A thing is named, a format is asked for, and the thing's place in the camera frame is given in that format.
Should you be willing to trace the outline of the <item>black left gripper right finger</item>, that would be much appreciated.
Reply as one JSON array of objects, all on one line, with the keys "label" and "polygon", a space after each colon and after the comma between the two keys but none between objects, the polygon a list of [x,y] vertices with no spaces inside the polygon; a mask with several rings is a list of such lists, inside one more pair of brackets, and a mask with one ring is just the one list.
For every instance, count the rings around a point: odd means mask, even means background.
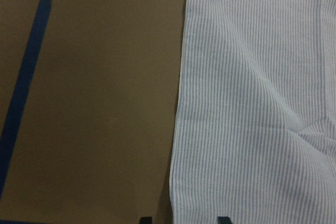
[{"label": "black left gripper right finger", "polygon": [[229,216],[218,216],[218,224],[232,224]]}]

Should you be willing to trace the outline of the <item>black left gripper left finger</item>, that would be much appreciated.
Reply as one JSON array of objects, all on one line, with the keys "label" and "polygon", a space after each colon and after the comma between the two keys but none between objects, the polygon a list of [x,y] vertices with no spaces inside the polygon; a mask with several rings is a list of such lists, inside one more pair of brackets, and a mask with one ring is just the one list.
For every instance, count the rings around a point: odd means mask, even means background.
[{"label": "black left gripper left finger", "polygon": [[140,224],[152,224],[152,217],[141,217],[140,218]]}]

